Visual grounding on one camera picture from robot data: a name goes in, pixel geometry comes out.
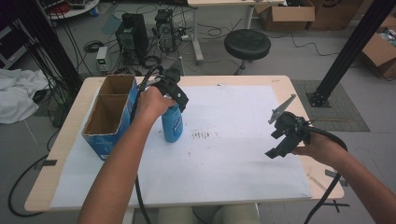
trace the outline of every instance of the table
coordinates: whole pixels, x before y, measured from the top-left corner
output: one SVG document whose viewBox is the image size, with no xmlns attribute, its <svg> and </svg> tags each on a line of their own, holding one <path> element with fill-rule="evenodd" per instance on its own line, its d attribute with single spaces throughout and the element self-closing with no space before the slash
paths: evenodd
<svg viewBox="0 0 396 224">
<path fill-rule="evenodd" d="M 262 4 L 278 4 L 283 3 L 283 0 L 267 0 L 256 2 L 254 0 L 189 0 L 189 6 L 194 8 L 193 11 L 193 37 L 192 45 L 195 52 L 195 58 L 197 63 L 201 63 L 204 60 L 204 56 L 201 51 L 201 46 L 198 40 L 198 7 L 213 7 L 213 6 L 242 6 L 247 7 L 247 22 L 245 27 L 250 28 L 250 22 L 253 15 L 253 9 L 255 5 Z"/>
<path fill-rule="evenodd" d="M 77 15 L 80 15 L 84 12 L 90 11 L 91 15 L 93 16 L 97 16 L 98 15 L 98 11 L 96 9 L 96 6 L 99 4 L 99 0 L 86 0 L 86 3 L 84 5 L 84 8 L 81 9 L 74 9 L 71 8 L 68 12 L 64 13 L 64 14 L 52 14 L 49 13 L 48 16 L 50 19 L 52 20 L 61 20 L 61 19 L 65 19 L 65 18 L 69 18 L 69 17 L 74 17 Z"/>
<path fill-rule="evenodd" d="M 25 203 L 28 211 L 49 211 L 50 203 L 60 179 L 65 159 L 73 146 L 81 122 L 91 104 L 95 91 L 102 85 L 103 77 L 87 78 L 74 102 L 69 115 L 60 130 L 60 133 L 51 149 L 47 160 L 56 160 L 54 166 L 44 166 Z M 180 86 L 207 86 L 207 85 L 267 85 L 271 86 L 276 94 L 277 101 L 281 104 L 290 98 L 290 93 L 295 90 L 290 79 L 285 76 L 205 76 L 183 77 Z M 291 103 L 288 110 L 299 116 L 307 118 L 304 108 L 298 97 Z M 312 199 L 319 199 L 324 190 L 330 185 L 332 178 L 325 175 L 329 168 L 308 157 L 299 157 L 306 172 L 308 184 L 312 190 Z M 338 184 L 330 195 L 330 199 L 342 198 L 344 191 Z"/>
</svg>

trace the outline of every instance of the gray mat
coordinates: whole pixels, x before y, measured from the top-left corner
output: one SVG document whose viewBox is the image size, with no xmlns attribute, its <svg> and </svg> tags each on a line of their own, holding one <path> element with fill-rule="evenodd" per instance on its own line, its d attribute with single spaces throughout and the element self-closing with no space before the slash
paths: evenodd
<svg viewBox="0 0 396 224">
<path fill-rule="evenodd" d="M 108 16 L 108 19 L 107 19 L 105 25 L 102 27 L 102 33 L 104 35 L 112 35 L 112 34 L 116 33 L 121 22 L 122 22 L 122 20 L 117 19 L 113 15 Z"/>
<path fill-rule="evenodd" d="M 329 97 L 331 107 L 311 107 L 306 94 L 314 92 L 320 82 L 316 80 L 291 81 L 303 103 L 306 114 L 315 121 L 313 126 L 325 131 L 370 132 L 361 114 L 353 105 L 341 84 L 335 87 Z"/>
</svg>

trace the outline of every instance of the black stool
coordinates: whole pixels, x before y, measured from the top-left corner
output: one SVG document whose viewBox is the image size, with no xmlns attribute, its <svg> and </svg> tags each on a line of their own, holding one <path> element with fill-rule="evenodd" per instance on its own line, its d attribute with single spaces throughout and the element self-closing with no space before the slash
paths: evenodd
<svg viewBox="0 0 396 224">
<path fill-rule="evenodd" d="M 224 39 L 224 47 L 228 53 L 242 60 L 235 75 L 240 75 L 245 69 L 245 60 L 259 60 L 267 56 L 271 41 L 263 33 L 242 29 L 232 31 Z"/>
</svg>

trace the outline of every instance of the hand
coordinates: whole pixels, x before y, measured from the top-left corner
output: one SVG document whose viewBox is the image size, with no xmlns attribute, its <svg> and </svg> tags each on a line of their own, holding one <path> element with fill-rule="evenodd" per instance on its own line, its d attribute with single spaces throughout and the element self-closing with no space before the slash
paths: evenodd
<svg viewBox="0 0 396 224">
<path fill-rule="evenodd" d="M 146 91 L 140 93 L 137 111 L 139 114 L 142 113 L 156 119 L 175 103 L 174 100 L 163 97 L 156 87 L 151 86 Z"/>
<path fill-rule="evenodd" d="M 312 157 L 314 160 L 334 169 L 337 169 L 336 167 L 342 165 L 344 159 L 349 157 L 349 154 L 337 143 L 318 133 L 311 133 L 310 143 L 304 142 L 304 144 L 304 147 L 297 147 L 292 153 Z"/>
</svg>

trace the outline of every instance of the white towel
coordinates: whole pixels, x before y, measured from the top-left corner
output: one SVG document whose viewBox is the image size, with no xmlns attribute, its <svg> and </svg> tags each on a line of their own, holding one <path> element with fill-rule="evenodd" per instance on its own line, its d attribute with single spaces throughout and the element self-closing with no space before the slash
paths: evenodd
<svg viewBox="0 0 396 224">
<path fill-rule="evenodd" d="M 36 91 L 48 88 L 42 71 L 0 69 L 0 123 L 10 124 L 33 115 L 38 105 L 32 100 Z"/>
</svg>

